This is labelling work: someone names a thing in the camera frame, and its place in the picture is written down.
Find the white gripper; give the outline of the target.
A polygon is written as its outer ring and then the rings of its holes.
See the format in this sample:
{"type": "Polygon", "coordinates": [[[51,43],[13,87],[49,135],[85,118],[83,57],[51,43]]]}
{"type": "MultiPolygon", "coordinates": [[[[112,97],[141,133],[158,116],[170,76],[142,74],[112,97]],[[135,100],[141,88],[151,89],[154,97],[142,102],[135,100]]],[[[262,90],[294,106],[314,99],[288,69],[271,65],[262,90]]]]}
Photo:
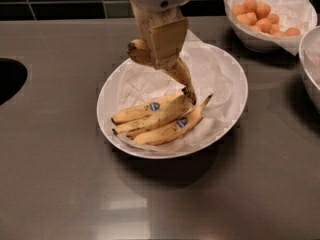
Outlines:
{"type": "Polygon", "coordinates": [[[187,30],[185,17],[150,27],[148,12],[162,12],[180,7],[190,0],[130,0],[139,36],[147,42],[156,69],[171,68],[179,58],[187,30]]]}

